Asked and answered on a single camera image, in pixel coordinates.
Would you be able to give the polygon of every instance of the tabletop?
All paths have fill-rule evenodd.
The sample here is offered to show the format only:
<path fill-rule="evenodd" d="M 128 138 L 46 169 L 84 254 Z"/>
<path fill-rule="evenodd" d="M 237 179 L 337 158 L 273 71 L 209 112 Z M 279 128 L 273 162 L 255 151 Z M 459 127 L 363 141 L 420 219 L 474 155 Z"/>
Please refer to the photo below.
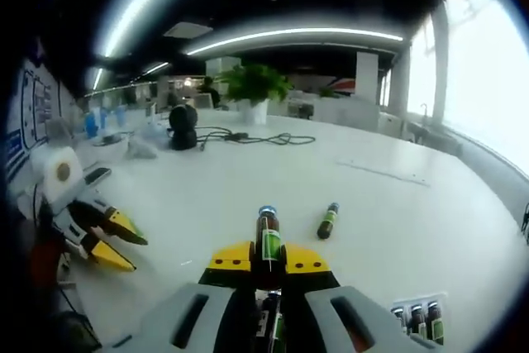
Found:
<path fill-rule="evenodd" d="M 314 136 L 308 145 L 207 143 L 123 160 L 98 191 L 144 232 L 148 246 L 111 239 L 137 270 L 75 261 L 72 272 L 105 345 L 187 282 L 215 250 L 253 240 L 257 210 L 277 208 L 283 241 L 316 250 L 341 285 L 390 308 L 446 295 L 446 346 L 467 351 L 488 335 L 527 277 L 529 252 L 509 211 L 459 159 L 411 142 L 288 117 L 246 126 L 235 112 L 199 111 L 199 126 L 251 136 Z M 207 129 L 198 130 L 199 134 Z M 331 237 L 316 230 L 340 204 Z"/>

